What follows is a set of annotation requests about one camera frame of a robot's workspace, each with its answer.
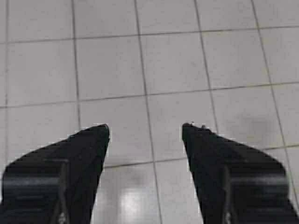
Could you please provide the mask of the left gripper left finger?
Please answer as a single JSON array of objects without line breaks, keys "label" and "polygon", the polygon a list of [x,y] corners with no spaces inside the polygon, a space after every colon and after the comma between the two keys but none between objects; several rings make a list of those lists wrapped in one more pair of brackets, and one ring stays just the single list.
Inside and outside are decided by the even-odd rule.
[{"label": "left gripper left finger", "polygon": [[110,141],[106,124],[31,151],[2,175],[3,224],[89,224]]}]

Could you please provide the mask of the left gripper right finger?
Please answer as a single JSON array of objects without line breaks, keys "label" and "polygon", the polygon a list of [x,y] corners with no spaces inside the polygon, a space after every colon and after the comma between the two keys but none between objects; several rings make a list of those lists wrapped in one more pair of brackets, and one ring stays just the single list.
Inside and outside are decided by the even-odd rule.
[{"label": "left gripper right finger", "polygon": [[283,164],[205,126],[182,126],[182,140],[206,224],[296,224]]}]

